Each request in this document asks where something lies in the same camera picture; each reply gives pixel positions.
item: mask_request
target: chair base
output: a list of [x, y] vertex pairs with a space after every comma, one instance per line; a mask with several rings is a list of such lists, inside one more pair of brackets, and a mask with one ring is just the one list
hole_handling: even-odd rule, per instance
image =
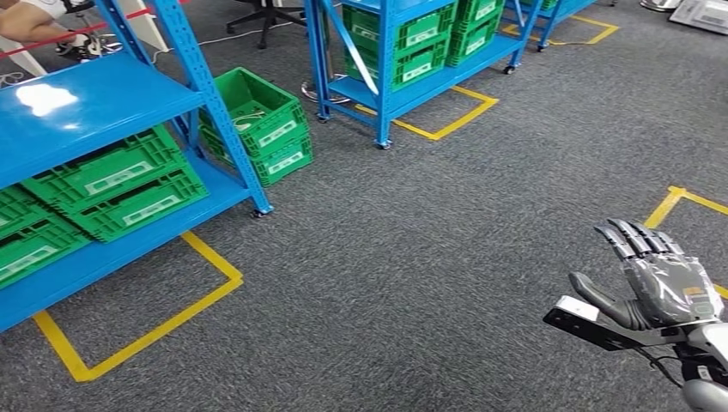
[[263, 32], [260, 34], [260, 41], [258, 42], [258, 49], [264, 49], [268, 47], [268, 30], [271, 27], [278, 24], [277, 19], [290, 21], [300, 26], [305, 26], [306, 22], [289, 15], [288, 13], [300, 13], [303, 15], [304, 9], [302, 7], [275, 7], [273, 0], [267, 0], [264, 8], [256, 7], [256, 11], [249, 15], [240, 17], [239, 19], [229, 21], [225, 24], [225, 28], [228, 34], [235, 34], [235, 26], [240, 24], [264, 19]]

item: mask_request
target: gray carpet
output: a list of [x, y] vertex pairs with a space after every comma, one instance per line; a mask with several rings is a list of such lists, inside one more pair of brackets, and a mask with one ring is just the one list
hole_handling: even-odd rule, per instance
[[[199, 39], [244, 12], [187, 9]], [[195, 230], [245, 273], [241, 288], [86, 384], [33, 322], [4, 332], [0, 410], [684, 411], [635, 354], [540, 318], [570, 293], [569, 270], [628, 293], [592, 224], [645, 219], [669, 185], [728, 203], [728, 43], [636, 2], [582, 15], [621, 29], [463, 83], [500, 102], [440, 142], [393, 127], [396, 147], [379, 151], [367, 127], [310, 116], [316, 159], [269, 190], [274, 215], [253, 221], [241, 204]], [[567, 21], [554, 37], [596, 32]], [[291, 91], [309, 77], [300, 27], [256, 41], [204, 52], [215, 74], [243, 65]], [[436, 130], [474, 104], [447, 92], [406, 120]], [[663, 227], [728, 285], [726, 223], [684, 201]], [[50, 313], [94, 365], [223, 281], [175, 240]]]

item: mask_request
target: stacked crates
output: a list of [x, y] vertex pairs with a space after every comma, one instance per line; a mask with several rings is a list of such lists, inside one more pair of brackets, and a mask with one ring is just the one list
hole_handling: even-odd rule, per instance
[[[397, 28], [394, 41], [394, 73], [391, 89], [399, 90], [436, 73], [445, 66], [455, 4], [447, 5]], [[379, 16], [343, 6], [343, 23], [372, 78], [379, 77]], [[345, 53], [346, 74], [362, 79], [354, 60]]]
[[505, 0], [461, 0], [446, 64], [457, 66], [495, 37]]
[[21, 182], [97, 240], [112, 241], [207, 196], [163, 125]]
[[18, 186], [0, 190], [0, 288], [89, 243], [81, 230]]
[[[292, 94], [240, 67], [218, 76], [215, 85], [261, 185], [273, 185], [312, 162], [306, 116]], [[215, 158], [233, 165], [206, 112], [200, 112], [200, 137]]]

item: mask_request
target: shelf caster wheel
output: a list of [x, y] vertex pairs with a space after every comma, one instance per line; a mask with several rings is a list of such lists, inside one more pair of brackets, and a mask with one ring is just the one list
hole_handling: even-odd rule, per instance
[[261, 212], [260, 210], [253, 210], [253, 211], [251, 212], [251, 217], [252, 217], [253, 219], [260, 219], [260, 218], [262, 218], [262, 217], [265, 217], [265, 216], [267, 216], [267, 215], [270, 215], [270, 213], [271, 213], [271, 212], [265, 212], [265, 213], [264, 213], [264, 212]]

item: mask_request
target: blue metal shelf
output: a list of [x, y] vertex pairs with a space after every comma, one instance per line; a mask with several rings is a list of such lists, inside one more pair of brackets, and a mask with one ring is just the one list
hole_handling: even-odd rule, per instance
[[0, 187], [202, 104], [200, 93], [128, 53], [0, 89]]
[[30, 318], [250, 196], [235, 179], [188, 156], [209, 196], [112, 243], [94, 242], [0, 289], [0, 331]]
[[[123, 50], [0, 91], [0, 188], [166, 121], [210, 195], [112, 243], [92, 243], [0, 289], [0, 331], [85, 288], [175, 236], [250, 198], [272, 207], [242, 147], [178, 0], [149, 0], [186, 74], [172, 80], [149, 62], [116, 0], [95, 0]], [[189, 154], [204, 108], [231, 154], [235, 175]]]
[[[475, 73], [493, 65], [498, 60], [521, 47], [521, 41], [502, 34], [496, 34], [491, 44], [468, 58], [458, 67], [445, 67], [426, 80], [401, 88], [389, 96], [390, 114], [399, 117], [422, 103], [432, 99], [448, 88], [462, 82]], [[331, 91], [358, 101], [376, 110], [377, 104], [367, 85], [351, 77], [344, 77], [330, 83]]]
[[[612, 0], [612, 4], [616, 4], [616, 1], [617, 0]], [[542, 50], [549, 45], [549, 37], [551, 37], [551, 33], [553, 33], [556, 25], [570, 16], [579, 13], [581, 10], [589, 7], [595, 2], [596, 0], [559, 0], [553, 8], [548, 10], [541, 10], [540, 7], [532, 5], [521, 5], [520, 8], [524, 15], [530, 15], [534, 9], [538, 10], [536, 15], [539, 19], [544, 21], [543, 26], [539, 25], [538, 22], [533, 26], [534, 31], [541, 32], [541, 36], [538, 40], [538, 47], [539, 50]], [[514, 0], [507, 0], [506, 8], [515, 10], [516, 5]], [[506, 18], [505, 20], [517, 22], [514, 19]]]
[[[542, 0], [534, 0], [534, 7], [540, 8]], [[394, 43], [397, 28], [400, 24], [420, 15], [425, 15], [449, 3], [450, 0], [343, 0], [344, 4], [379, 14], [379, 50], [377, 53], [379, 78], [375, 81], [364, 67], [359, 51], [351, 36], [343, 25], [338, 13], [331, 5], [331, 0], [305, 0], [308, 41], [314, 68], [314, 84], [318, 95], [318, 118], [325, 121], [331, 116], [331, 109], [343, 112], [373, 126], [377, 131], [375, 142], [381, 148], [389, 148], [389, 128], [391, 121], [406, 112], [432, 99], [475, 73], [495, 64], [510, 55], [506, 72], [510, 73], [520, 65], [521, 57], [528, 41], [529, 33], [536, 22], [536, 15], [528, 15], [519, 22], [519, 35], [508, 37], [497, 34], [492, 43], [467, 58], [458, 67], [445, 67], [432, 75], [394, 91]], [[326, 50], [328, 41], [326, 17], [346, 46], [346, 52], [352, 57], [356, 68], [364, 77], [358, 81], [348, 77], [331, 80], [329, 73], [330, 57]], [[332, 94], [341, 94], [361, 103], [374, 111], [376, 115], [368, 118], [346, 107], [337, 106], [331, 101]]]
[[[391, 9], [395, 24], [402, 24], [421, 15], [426, 15], [440, 7], [454, 3], [455, 0], [397, 0]], [[379, 14], [380, 0], [343, 0], [342, 4]]]

